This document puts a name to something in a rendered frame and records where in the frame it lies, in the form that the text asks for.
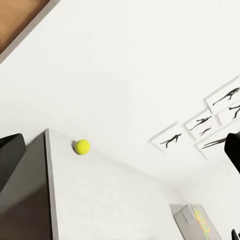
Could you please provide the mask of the tennis ball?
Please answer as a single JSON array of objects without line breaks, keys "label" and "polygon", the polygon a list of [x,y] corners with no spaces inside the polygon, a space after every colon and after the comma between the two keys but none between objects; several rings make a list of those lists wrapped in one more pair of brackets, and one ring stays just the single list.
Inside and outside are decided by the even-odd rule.
[{"label": "tennis ball", "polygon": [[92,147],[87,140],[78,140],[75,144],[75,150],[78,154],[85,155]]}]

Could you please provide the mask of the jigsaw puzzle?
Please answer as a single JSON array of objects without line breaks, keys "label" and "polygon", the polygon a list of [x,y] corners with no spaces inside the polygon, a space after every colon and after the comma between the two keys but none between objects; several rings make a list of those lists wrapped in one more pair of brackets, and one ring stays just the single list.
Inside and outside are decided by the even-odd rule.
[{"label": "jigsaw puzzle", "polygon": [[207,223],[206,223],[206,221],[205,221],[202,213],[201,213],[200,211],[196,211],[196,210],[195,210],[195,211],[193,212],[193,214],[194,214],[195,218],[197,219],[197,221],[198,221],[200,227],[202,228],[202,230],[203,230],[205,233],[210,233],[211,230],[209,229],[209,227],[208,227],[208,225],[207,225]]}]

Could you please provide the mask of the toy box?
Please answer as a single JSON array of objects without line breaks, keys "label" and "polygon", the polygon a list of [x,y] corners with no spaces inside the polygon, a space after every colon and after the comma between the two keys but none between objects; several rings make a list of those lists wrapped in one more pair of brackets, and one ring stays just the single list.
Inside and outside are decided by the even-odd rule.
[{"label": "toy box", "polygon": [[[205,233],[194,211],[200,211],[210,229]],[[173,215],[185,240],[223,240],[201,204],[188,203]]]}]

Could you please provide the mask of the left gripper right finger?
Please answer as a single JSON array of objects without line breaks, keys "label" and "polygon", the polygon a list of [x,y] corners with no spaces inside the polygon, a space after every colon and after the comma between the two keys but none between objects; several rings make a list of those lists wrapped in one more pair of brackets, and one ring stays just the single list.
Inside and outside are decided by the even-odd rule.
[{"label": "left gripper right finger", "polygon": [[240,135],[229,133],[227,135],[224,151],[240,173]]}]

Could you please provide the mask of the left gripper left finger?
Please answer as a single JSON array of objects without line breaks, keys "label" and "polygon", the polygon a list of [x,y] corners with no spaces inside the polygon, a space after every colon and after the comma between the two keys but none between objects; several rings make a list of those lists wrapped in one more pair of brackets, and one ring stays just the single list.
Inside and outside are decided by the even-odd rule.
[{"label": "left gripper left finger", "polygon": [[0,193],[26,153],[22,133],[0,138]]}]

